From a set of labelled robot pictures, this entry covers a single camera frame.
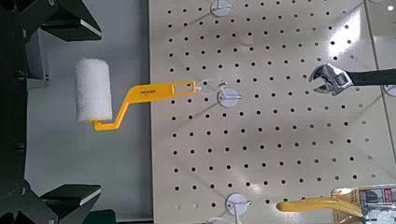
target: white roller cover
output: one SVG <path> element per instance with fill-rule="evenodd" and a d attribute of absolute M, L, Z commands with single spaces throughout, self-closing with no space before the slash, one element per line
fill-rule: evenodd
<path fill-rule="evenodd" d="M 108 64 L 98 59 L 82 59 L 76 65 L 76 105 L 78 121 L 112 120 Z"/>

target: wrench jaw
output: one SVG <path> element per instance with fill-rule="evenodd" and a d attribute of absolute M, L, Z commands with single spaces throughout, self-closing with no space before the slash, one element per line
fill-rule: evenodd
<path fill-rule="evenodd" d="M 314 89 L 315 92 L 319 93 L 331 93 L 333 96 L 336 96 L 348 87 L 353 86 L 353 82 L 347 72 L 330 63 L 317 67 L 309 78 L 309 81 L 311 82 L 318 78 L 322 78 L 325 83 Z"/>

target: paint roller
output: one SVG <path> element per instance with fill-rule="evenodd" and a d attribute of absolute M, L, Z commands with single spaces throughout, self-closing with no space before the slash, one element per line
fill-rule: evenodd
<path fill-rule="evenodd" d="M 113 113 L 108 64 L 98 59 L 83 59 L 76 65 L 78 121 L 92 122 L 96 131 L 117 130 L 131 104 L 187 96 L 196 93 L 196 90 L 194 81 L 134 86 L 128 90 L 116 119 L 111 121 Z"/>

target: yellow roller frame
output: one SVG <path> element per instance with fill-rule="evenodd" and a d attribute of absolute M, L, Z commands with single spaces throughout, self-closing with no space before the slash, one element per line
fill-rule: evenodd
<path fill-rule="evenodd" d="M 186 91 L 177 91 L 180 87 Z M 96 131 L 117 130 L 122 124 L 128 106 L 131 104 L 147 103 L 151 101 L 160 101 L 167 98 L 187 96 L 196 93 L 196 84 L 194 81 L 170 82 L 161 84 L 134 86 L 129 89 L 116 120 L 112 123 L 103 123 L 101 120 L 94 120 L 93 126 Z"/>
<path fill-rule="evenodd" d="M 333 209 L 354 217 L 363 217 L 363 213 L 357 205 L 334 198 L 311 198 L 298 202 L 278 203 L 276 208 L 281 212 L 306 212 L 317 209 Z"/>

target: pegboard hook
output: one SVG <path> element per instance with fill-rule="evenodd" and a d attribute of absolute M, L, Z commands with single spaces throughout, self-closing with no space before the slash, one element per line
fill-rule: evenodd
<path fill-rule="evenodd" d="M 217 0 L 212 4 L 210 10 L 215 16 L 223 17 L 230 12 L 231 8 L 233 8 L 233 5 L 229 4 L 228 2 L 224 0 Z"/>

